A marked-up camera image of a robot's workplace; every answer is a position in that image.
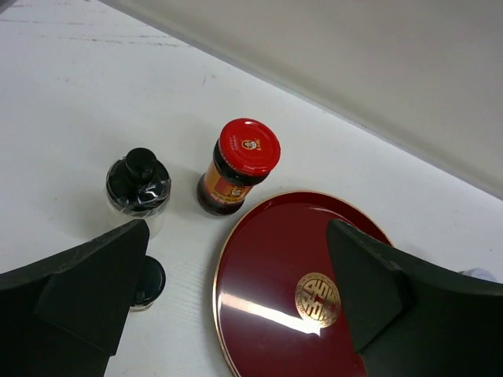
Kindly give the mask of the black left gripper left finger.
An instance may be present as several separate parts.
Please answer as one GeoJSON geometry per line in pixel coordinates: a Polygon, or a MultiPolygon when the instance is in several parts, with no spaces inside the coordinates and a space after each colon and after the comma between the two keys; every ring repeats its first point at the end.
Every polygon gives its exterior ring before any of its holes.
{"type": "Polygon", "coordinates": [[[103,376],[149,243],[143,220],[1,275],[3,376],[103,376]]]}

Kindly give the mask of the black-cap white powder bottle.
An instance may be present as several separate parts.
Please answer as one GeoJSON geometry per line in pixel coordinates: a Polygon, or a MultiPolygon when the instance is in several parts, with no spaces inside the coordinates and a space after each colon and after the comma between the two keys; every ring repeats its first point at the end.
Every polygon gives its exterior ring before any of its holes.
{"type": "Polygon", "coordinates": [[[105,195],[111,227],[144,220],[149,227],[149,237],[154,238],[166,217],[171,177],[151,150],[133,148],[109,168],[105,195]]]}

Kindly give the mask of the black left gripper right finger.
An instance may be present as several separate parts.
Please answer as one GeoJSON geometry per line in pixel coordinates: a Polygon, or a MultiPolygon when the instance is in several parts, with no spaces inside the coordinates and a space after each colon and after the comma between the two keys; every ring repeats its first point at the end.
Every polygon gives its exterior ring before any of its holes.
{"type": "Polygon", "coordinates": [[[370,376],[499,376],[502,286],[426,262],[341,220],[327,244],[370,376]]]}

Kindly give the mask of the red-lid chili sauce jar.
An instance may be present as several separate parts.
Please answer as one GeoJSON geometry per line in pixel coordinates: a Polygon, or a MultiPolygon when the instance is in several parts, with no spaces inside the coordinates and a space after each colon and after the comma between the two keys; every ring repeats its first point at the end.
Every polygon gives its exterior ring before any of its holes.
{"type": "Polygon", "coordinates": [[[215,143],[212,161],[201,176],[196,195],[209,214],[236,213],[253,187],[263,182],[281,158],[274,132],[254,119],[229,121],[215,143]]]}

